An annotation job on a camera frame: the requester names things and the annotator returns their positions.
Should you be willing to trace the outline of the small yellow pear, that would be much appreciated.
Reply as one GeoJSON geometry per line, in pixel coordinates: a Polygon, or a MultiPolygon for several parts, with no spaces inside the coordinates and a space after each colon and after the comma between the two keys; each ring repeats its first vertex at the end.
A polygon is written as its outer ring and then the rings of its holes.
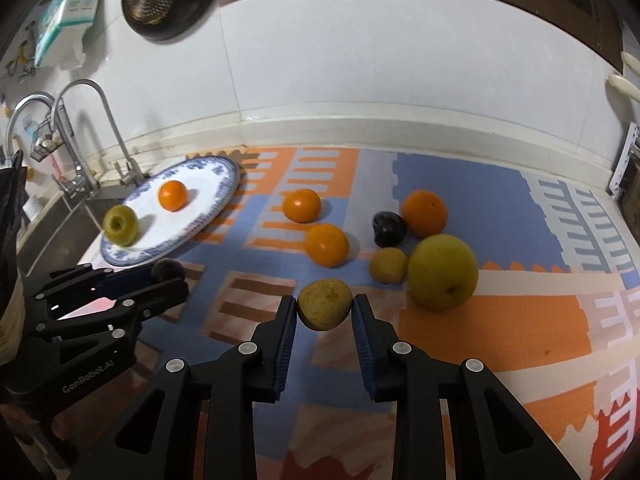
{"type": "Polygon", "coordinates": [[[349,286],[336,278],[324,278],[306,285],[297,297],[298,313],[312,330],[333,330],[347,318],[352,303],[349,286]]]}
{"type": "Polygon", "coordinates": [[[379,283],[400,284],[405,279],[407,264],[408,257],[399,248],[381,248],[370,260],[369,273],[379,283]]]}

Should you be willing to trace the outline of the stainless steel sink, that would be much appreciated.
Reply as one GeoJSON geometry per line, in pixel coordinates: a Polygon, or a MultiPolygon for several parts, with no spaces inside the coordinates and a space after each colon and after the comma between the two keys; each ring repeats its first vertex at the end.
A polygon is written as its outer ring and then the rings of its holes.
{"type": "Polygon", "coordinates": [[[131,190],[131,186],[111,185],[52,200],[18,244],[17,269],[26,278],[76,266],[101,234],[107,211],[131,190]]]}

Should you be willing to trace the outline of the green apple on plate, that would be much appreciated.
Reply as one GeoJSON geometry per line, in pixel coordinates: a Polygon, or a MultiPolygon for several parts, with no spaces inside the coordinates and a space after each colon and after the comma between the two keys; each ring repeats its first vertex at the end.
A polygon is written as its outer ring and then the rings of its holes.
{"type": "Polygon", "coordinates": [[[130,246],[138,236],[138,217],[126,205],[116,205],[105,214],[102,222],[104,237],[119,247],[130,246]]]}

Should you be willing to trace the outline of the orange mandarin on plate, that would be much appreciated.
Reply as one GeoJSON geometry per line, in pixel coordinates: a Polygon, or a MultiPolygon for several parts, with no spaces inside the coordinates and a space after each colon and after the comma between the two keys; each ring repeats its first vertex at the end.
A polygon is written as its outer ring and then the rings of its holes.
{"type": "Polygon", "coordinates": [[[180,181],[167,181],[158,190],[157,199],[163,209],[176,212],[188,203],[189,190],[180,181]]]}

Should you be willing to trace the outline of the large yellow-green pear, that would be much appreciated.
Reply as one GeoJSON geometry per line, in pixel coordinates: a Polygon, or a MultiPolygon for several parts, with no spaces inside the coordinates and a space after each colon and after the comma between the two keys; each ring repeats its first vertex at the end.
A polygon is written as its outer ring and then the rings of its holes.
{"type": "Polygon", "coordinates": [[[474,252],[455,236],[424,238],[409,256],[408,287],[425,309],[442,312],[462,306],[474,294],[477,282],[474,252]]]}

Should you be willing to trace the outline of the colourful patterned table mat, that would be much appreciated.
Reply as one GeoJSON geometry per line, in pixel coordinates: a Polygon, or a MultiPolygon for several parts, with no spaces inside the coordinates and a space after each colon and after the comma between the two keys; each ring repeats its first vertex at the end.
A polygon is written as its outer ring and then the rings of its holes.
{"type": "Polygon", "coordinates": [[[605,479],[639,432],[639,251],[605,195],[536,172],[360,148],[246,148],[224,213],[178,252],[192,295],[145,326],[133,370],[79,407],[75,441],[96,440],[157,367],[215,359],[273,316],[281,296],[329,271],[285,218],[287,192],[310,188],[352,253],[331,275],[370,299],[402,340],[430,356],[483,361],[584,479],[605,479]],[[412,192],[438,195],[446,230],[476,255],[473,297],[444,313],[404,286],[373,281],[372,220],[412,192]]]}

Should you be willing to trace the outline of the blue white porcelain plate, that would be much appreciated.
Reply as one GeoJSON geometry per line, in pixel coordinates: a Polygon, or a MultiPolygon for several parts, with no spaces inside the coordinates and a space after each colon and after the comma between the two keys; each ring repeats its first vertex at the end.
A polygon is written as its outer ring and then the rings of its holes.
{"type": "Polygon", "coordinates": [[[101,238],[102,259],[111,266],[137,266],[163,258],[194,237],[230,203],[238,189],[240,166],[226,156],[206,155],[177,162],[128,194],[122,203],[139,220],[137,238],[119,247],[101,238]],[[175,212],[158,200],[169,181],[186,187],[186,204],[175,212]]]}

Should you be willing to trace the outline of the dark purple plum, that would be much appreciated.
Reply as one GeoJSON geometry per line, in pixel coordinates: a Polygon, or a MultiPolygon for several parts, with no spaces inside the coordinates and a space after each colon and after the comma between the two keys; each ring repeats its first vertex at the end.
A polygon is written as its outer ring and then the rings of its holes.
{"type": "Polygon", "coordinates": [[[379,211],[372,226],[375,245],[381,248],[400,246],[408,234],[407,223],[393,211],[379,211]]]}

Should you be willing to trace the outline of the large orange at back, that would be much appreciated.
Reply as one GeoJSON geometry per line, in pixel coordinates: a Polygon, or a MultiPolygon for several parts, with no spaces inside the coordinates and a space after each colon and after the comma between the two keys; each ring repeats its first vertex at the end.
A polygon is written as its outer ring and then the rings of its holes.
{"type": "Polygon", "coordinates": [[[402,202],[400,215],[410,233],[425,238],[441,233],[448,221],[448,210],[442,199],[427,190],[415,190],[402,202]]]}

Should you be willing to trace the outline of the orange mandarin back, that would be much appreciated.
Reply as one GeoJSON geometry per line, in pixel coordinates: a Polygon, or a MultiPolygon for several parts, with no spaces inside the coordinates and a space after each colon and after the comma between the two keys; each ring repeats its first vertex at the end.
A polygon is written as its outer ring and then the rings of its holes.
{"type": "Polygon", "coordinates": [[[296,223],[316,221],[321,209],[320,196],[311,188],[299,188],[288,193],[282,204],[285,217],[296,223]]]}

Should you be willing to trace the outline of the orange mandarin front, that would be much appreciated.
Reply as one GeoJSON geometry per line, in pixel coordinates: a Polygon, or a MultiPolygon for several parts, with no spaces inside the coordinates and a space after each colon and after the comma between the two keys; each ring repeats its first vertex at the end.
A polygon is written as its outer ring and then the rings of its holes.
{"type": "Polygon", "coordinates": [[[333,224],[312,226],[305,237],[304,249],[318,266],[335,268],[346,261],[350,247],[345,233],[333,224]]]}

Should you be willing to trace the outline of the teal white package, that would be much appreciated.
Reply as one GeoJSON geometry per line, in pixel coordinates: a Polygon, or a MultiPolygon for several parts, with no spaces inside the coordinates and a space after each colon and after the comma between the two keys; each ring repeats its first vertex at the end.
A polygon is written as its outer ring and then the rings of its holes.
{"type": "Polygon", "coordinates": [[[93,25],[99,0],[52,0],[38,25],[37,68],[76,70],[84,64],[84,36],[93,25]]]}

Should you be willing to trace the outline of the white metal rack bracket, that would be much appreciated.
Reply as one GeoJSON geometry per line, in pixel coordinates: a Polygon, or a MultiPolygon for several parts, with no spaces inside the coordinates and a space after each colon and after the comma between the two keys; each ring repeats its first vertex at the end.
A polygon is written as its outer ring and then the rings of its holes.
{"type": "Polygon", "coordinates": [[[631,180],[630,168],[639,159],[639,126],[632,122],[629,125],[622,151],[618,156],[611,179],[608,181],[608,192],[618,200],[631,180]]]}

